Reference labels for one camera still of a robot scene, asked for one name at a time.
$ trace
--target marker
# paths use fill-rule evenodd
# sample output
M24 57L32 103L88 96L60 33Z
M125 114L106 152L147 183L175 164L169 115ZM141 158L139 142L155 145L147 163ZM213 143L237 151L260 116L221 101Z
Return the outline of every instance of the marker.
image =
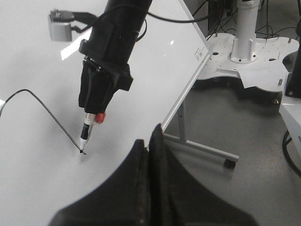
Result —
M84 126L83 126L83 130L80 135L80 144L79 144L80 153L86 154L84 152L84 148L85 148L85 145L89 141L94 121L95 121L95 114L87 113L85 122L84 122Z

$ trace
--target metal bar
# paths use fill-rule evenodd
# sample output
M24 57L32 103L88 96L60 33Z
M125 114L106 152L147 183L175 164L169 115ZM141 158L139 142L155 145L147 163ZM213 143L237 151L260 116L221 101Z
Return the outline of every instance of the metal bar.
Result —
M178 109L178 122L179 122L179 132L180 132L180 141L185 143L186 138L186 104L185 100L182 102Z
M200 66L198 67L198 69L196 70L196 72L194 73L194 75L192 76L192 78L189 80L189 82L186 85L185 89L182 91L182 93L180 94L179 98L175 102L174 106L172 107L172 109L168 113L167 117L162 122L161 127L162 127L163 131L166 130L168 124L170 123L171 119L173 118L173 116L175 115L175 113L177 112L177 110L179 109L180 105L184 101L184 99L187 96L187 94L189 93L189 91L190 91L191 87L193 86L194 82L197 80L198 76L200 75L200 73L204 69L204 67L206 65L206 62L210 59L211 54L212 54L212 52L208 52L207 53L207 55L203 59L202 63L200 64Z
M180 141L180 139L178 137L175 137L175 136L169 135L169 134L164 134L164 137L167 140L173 141L175 143L178 143L178 144L181 144L181 145L184 145L184 146L187 146L187 147L191 147L191 148L194 148L194 149L197 149L197 150L209 153L209 154L213 154L215 156L222 157L224 159L228 159L230 161L238 162L238 160L239 160L238 155L231 154L231 153L228 153L228 152L224 152L224 151L221 151L221 150L213 148L213 147L208 147L206 145L201 145L201 144L189 141L189 140L187 140L186 142L183 143L183 142Z

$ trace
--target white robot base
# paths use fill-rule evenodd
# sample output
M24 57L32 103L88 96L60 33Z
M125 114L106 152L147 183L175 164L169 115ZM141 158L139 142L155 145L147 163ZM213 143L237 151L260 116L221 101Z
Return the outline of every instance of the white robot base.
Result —
M230 59L235 36L218 33L208 40L212 56L205 65L198 80L216 77L235 77L242 80L244 88L257 87L268 92L282 92L288 71L283 59L298 50L298 41L285 37L256 39L256 58L249 63Z

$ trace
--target white tabletop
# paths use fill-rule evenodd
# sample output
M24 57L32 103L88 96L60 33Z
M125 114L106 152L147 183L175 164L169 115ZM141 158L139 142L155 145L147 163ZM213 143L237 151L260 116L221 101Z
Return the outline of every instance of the white tabletop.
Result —
M283 95L279 112L301 157L301 99Z
M106 2L3 2L0 99L19 89L31 89L78 141L85 115L78 107L83 55L77 51L61 59L61 50L70 43L50 41L47 16L53 8L99 15ZM154 0L150 11L188 18L178 0ZM132 87L113 97L105 122L93 128L87 155L79 154L29 94L19 94L6 105L0 118L0 225L46 225L57 210L98 187L137 138L148 144L156 124L167 125L207 49L191 24L149 16L147 21L147 33L129 60Z

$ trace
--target cable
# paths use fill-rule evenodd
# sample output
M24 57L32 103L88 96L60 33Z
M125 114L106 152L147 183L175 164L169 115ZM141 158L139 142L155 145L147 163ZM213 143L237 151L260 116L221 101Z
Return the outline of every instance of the cable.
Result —
M206 2L208 2L209 0L204 1L199 7L198 9L192 14L192 16L195 16L196 13L205 5Z
M301 2L300 0L297 0L297 2L298 2L299 15L301 16Z
M229 29L225 30L225 33L227 33L227 31L230 31L230 30L234 30L234 31L236 32L236 29L234 29L234 28L229 28Z
M279 31L276 31L275 34L277 34L278 32L281 32L283 30L290 29L290 28L296 29L295 27L285 27L285 28L280 29Z
M105 16L107 16L109 13L111 13L112 11L118 9L118 8L134 8L142 13L146 13L150 16L152 16L153 18L156 18L156 19L159 19L159 20L163 20L163 21L166 21L166 22L171 22L171 23L178 23L178 24L189 24L189 23L195 23L195 22L200 22L200 21L203 21L203 20L206 20L208 19L211 15L213 15L213 13L215 13L215 11L213 11L211 14L208 14L207 16L204 16L204 17L201 17L201 18L198 18L198 19L193 19L193 20L175 20L175 19L170 19L170 18L165 18L165 17L161 17L161 16L158 16L158 15L155 15L151 12L148 12L147 10L144 10L140 7L137 7L137 6L133 6L133 5L129 5L129 4L120 4L120 5L117 5L111 9L109 9L108 11L105 11L103 14L101 14L95 21L93 21L92 23L90 23L89 25L87 25L86 27L84 27L83 29L81 29L80 31L78 31L78 33L83 33L85 32L86 30L88 30L90 27L92 27L96 22L98 22L99 20L103 19Z
M145 22L145 29L144 29L144 32L142 33L142 35L140 35L140 36L137 38L136 42L139 42L139 41L145 36L145 34L146 34L146 31L147 31L147 22L146 22L146 19L144 19L144 22Z
M238 12L238 9L235 10L235 12L230 16L230 18L226 17L225 19L228 19L223 25L220 25L220 29L223 30L223 27L231 20L231 18L234 18L234 15Z
M258 31L260 31L261 29L265 28L266 26L267 26L267 27L269 27L269 28L271 29L272 33L273 33L273 28L272 28L272 26L271 26L271 25L264 25L263 27L261 27L261 28L257 29L255 32L258 32Z
M292 161L290 155L288 154L288 151L287 151L287 145L292 141L292 138L289 138L287 140L287 137L290 133L288 132L288 130L286 131L284 137L283 137L283 140L282 140L282 151L283 151L283 154L284 154L284 157L288 163L288 165L291 167L291 169L299 176L301 177L301 170L295 165L295 163Z
M218 20L215 21L214 25L212 26L212 28L211 28L210 31L208 32L208 34L210 34L211 32L212 32L212 34L207 38L207 40L209 40L209 39L213 36L213 34L215 34L215 33L218 32L217 29L218 29L219 24L220 24L221 21L222 21L222 16L223 16L223 14L224 14L224 10L225 10L225 7L224 7L224 5L223 5L222 10L221 10L221 14L220 14Z
M59 120L52 114L52 112L46 107L46 105L30 90L28 89L21 89L17 92L15 92L13 95L11 95L6 101L5 103L2 105L1 109L0 109L0 117L2 115L2 111L5 107L5 105L8 103L8 101L11 100L11 98L13 98L15 95L17 95L18 93L21 92L29 92L34 98L37 99L37 101L39 101L39 103L45 108L45 110L50 114L50 116L54 119L54 121L61 127L61 129L65 132L65 134L69 137L69 139L72 141L72 143L80 150L79 145L75 142L75 140L72 138L72 136L68 133L68 131L64 128L64 126L59 122Z
M236 19L234 18L234 16L233 16L232 18L233 18L233 20L234 20L234 23L237 24L237 21L236 21Z
M262 33L262 32L256 32L256 34L265 34L266 35L265 39L272 39L272 38L279 38L280 37L279 34L270 34L270 35L268 35L268 34Z
M267 25L266 25L266 31L267 31L267 37L269 36L269 0L267 0L267 14L266 14L266 20L267 20Z

